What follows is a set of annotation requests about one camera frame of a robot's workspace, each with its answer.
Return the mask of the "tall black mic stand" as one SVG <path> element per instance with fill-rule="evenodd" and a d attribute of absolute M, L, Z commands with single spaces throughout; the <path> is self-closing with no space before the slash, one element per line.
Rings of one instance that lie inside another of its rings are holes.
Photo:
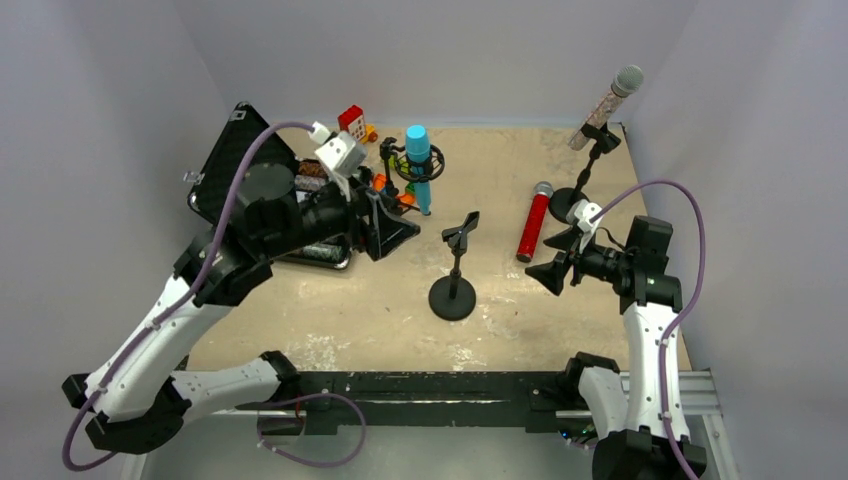
<path fill-rule="evenodd" d="M 450 272 L 431 286 L 428 302 L 432 312 L 446 321 L 460 321 L 467 318 L 476 306 L 476 291 L 473 285 L 462 276 L 460 263 L 468 250 L 468 235 L 473 231 L 480 218 L 479 211 L 472 211 L 464 222 L 442 231 L 442 240 L 448 245 L 454 258 Z"/>

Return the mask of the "silver glitter microphone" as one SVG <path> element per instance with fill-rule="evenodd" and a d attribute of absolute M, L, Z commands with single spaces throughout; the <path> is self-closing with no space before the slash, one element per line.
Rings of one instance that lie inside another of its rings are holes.
<path fill-rule="evenodd" d="M 589 136 L 582 132 L 586 126 L 600 129 L 608 122 L 613 113 L 630 95 L 636 93 L 644 82 L 644 72 L 637 65 L 627 65 L 621 68 L 611 82 L 610 87 L 590 111 L 581 126 L 568 139 L 567 145 L 574 151 L 582 150 L 589 141 Z"/>

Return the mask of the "black round-base mic stand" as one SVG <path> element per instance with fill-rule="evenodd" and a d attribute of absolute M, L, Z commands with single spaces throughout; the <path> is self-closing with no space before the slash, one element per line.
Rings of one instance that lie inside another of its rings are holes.
<path fill-rule="evenodd" d="M 573 187 L 563 187 L 555 190 L 548 205 L 548 212 L 554 219 L 562 223 L 567 222 L 566 216 L 575 203 L 579 200 L 588 199 L 583 189 L 590 179 L 594 163 L 602 155 L 615 150 L 621 143 L 621 139 L 609 131 L 607 123 L 604 123 L 601 127 L 584 124 L 580 129 L 580 133 L 595 141 L 589 152 L 589 160 L 586 166 L 580 171 L 575 185 Z"/>

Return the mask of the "red glitter microphone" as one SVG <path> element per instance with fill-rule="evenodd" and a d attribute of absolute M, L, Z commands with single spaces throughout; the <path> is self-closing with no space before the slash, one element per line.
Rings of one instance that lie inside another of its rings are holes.
<path fill-rule="evenodd" d="M 516 259 L 519 262 L 532 261 L 553 194 L 554 189 L 549 182 L 540 181 L 535 185 L 531 206 L 516 250 Z"/>

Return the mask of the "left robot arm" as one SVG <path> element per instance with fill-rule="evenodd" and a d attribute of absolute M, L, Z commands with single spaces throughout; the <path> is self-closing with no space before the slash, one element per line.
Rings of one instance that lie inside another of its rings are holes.
<path fill-rule="evenodd" d="M 178 365 L 219 320 L 269 280 L 273 261 L 337 236 L 371 259 L 390 255 L 419 227 L 354 183 L 327 184 L 304 201 L 295 172 L 281 164 L 249 167 L 218 226 L 198 235 L 177 260 L 160 298 L 123 346 L 96 371 L 69 376 L 63 391 L 92 446 L 144 454 L 188 423 L 231 407 L 291 399 L 299 372 L 278 351 L 214 371 Z"/>

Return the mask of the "blue toy microphone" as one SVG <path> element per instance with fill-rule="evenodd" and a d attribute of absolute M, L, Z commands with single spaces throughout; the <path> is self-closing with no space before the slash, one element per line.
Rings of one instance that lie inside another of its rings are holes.
<path fill-rule="evenodd" d="M 422 175 L 428 175 L 431 166 L 431 144 L 429 134 L 422 125 L 412 125 L 405 133 L 406 157 L 410 172 L 416 176 L 415 197 L 422 215 L 431 214 L 431 190 L 428 181 L 421 180 Z"/>

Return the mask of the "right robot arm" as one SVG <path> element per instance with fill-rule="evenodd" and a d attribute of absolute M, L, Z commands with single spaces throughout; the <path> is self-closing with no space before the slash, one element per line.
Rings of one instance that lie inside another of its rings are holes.
<path fill-rule="evenodd" d="M 610 367 L 575 370 L 597 432 L 595 479 L 697 479 L 707 470 L 707 451 L 693 444 L 681 403 L 674 322 L 683 311 L 682 287 L 665 272 L 672 235 L 670 223 L 639 215 L 626 243 L 612 248 L 571 226 L 545 240 L 557 251 L 552 261 L 525 270 L 555 295 L 571 273 L 573 285 L 590 276 L 609 283 L 619 297 L 629 383 Z"/>

